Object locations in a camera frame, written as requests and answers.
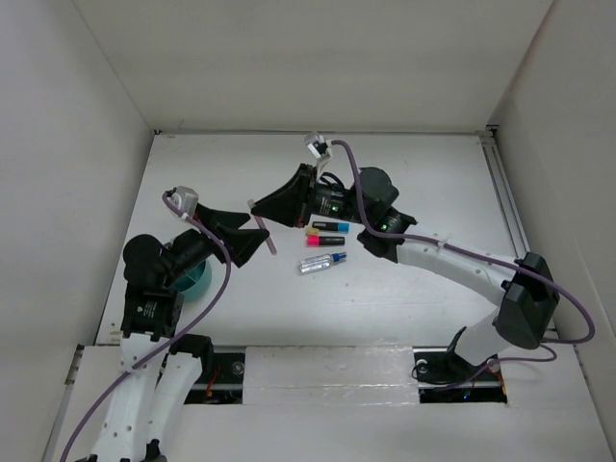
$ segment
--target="screw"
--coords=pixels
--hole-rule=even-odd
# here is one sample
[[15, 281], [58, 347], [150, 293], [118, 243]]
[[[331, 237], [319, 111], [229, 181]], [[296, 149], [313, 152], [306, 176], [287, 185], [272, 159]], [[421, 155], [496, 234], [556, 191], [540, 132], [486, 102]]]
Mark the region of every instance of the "screw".
[[244, 363], [242, 361], [236, 361], [231, 365], [231, 372], [234, 375], [242, 375], [244, 373]]
[[426, 373], [427, 372], [427, 361], [424, 359], [419, 359], [415, 363], [415, 367], [417, 368], [418, 373]]

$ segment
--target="teal bowl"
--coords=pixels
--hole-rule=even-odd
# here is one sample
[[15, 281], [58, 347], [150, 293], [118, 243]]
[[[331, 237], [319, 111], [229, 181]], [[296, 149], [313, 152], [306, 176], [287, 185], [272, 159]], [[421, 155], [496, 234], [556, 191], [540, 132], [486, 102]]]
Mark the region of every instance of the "teal bowl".
[[196, 301], [204, 296], [211, 282], [212, 266], [206, 260], [187, 272], [171, 287], [182, 293], [184, 301]]

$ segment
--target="white table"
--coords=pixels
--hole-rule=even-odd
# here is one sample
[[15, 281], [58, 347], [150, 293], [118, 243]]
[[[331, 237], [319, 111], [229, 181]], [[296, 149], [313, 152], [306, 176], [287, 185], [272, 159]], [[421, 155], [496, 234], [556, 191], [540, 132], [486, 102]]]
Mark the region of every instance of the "white table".
[[[341, 138], [360, 166], [391, 175], [402, 212], [463, 243], [513, 252], [477, 137]], [[331, 170], [350, 184], [346, 157], [335, 154]], [[127, 239], [151, 233], [165, 241], [185, 229], [162, 204], [165, 189], [191, 186], [207, 206], [245, 211], [247, 199], [278, 188], [300, 162], [311, 162], [301, 135], [158, 136]], [[553, 363], [503, 364], [507, 405], [419, 404], [417, 385], [407, 378], [409, 346], [447, 345], [462, 325], [492, 307], [443, 278], [375, 259], [354, 240], [359, 229], [354, 225], [349, 236], [348, 262], [299, 276], [296, 261], [320, 251], [303, 246], [300, 230], [269, 223], [278, 255], [263, 245], [244, 268], [234, 269], [219, 306], [196, 328], [215, 345], [251, 346], [244, 404], [184, 406], [170, 462], [611, 460], [570, 346], [560, 346]], [[122, 268], [118, 264], [99, 344], [119, 338]], [[209, 296], [221, 275], [215, 264]], [[185, 306], [182, 323], [205, 298]], [[511, 348], [508, 354], [544, 352]], [[86, 349], [54, 460], [116, 376], [118, 355], [114, 346]], [[88, 453], [103, 415], [103, 409], [94, 415], [69, 460]]]
[[[341, 135], [359, 166], [383, 168], [399, 189], [395, 206], [459, 242], [500, 253], [513, 248], [478, 137]], [[166, 242], [186, 229], [161, 200], [164, 190], [185, 185], [208, 207], [247, 211], [282, 186], [301, 162], [314, 158], [303, 135], [158, 136], [141, 182], [127, 240], [141, 233]], [[336, 148], [331, 171], [350, 186], [344, 151]], [[234, 269], [227, 293], [196, 332], [215, 345], [448, 345], [465, 324], [493, 307], [481, 296], [420, 269], [376, 259], [356, 240], [351, 226], [347, 262], [311, 276], [296, 273], [297, 261], [325, 253], [306, 248], [303, 230], [268, 222], [278, 255], [267, 247], [242, 269]], [[223, 276], [213, 263], [211, 290], [186, 304], [181, 324], [211, 299]], [[119, 341], [125, 281], [118, 262], [97, 337]]]

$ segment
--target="clear plastic bottle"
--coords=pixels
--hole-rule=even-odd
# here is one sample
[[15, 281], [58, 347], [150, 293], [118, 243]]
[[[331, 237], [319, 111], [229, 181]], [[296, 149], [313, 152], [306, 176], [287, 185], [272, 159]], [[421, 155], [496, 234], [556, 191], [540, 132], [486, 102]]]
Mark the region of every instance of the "clear plastic bottle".
[[325, 253], [318, 257], [307, 258], [299, 262], [299, 273], [309, 274], [311, 272], [329, 270], [335, 264], [343, 261], [347, 256], [346, 252]]

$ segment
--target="white wall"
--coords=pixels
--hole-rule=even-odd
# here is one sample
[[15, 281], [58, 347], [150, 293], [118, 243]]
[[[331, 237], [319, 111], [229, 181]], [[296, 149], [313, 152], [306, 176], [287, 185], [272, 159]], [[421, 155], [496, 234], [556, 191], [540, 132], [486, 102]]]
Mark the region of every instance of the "white wall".
[[[616, 450], [616, 2], [557, 1], [503, 103], [498, 140], [531, 247], [592, 310], [597, 337], [579, 347]], [[568, 303], [565, 337], [584, 333]]]
[[68, 0], [0, 2], [0, 459], [39, 461], [151, 142]]
[[75, 0], [164, 130], [482, 130], [552, 0]]

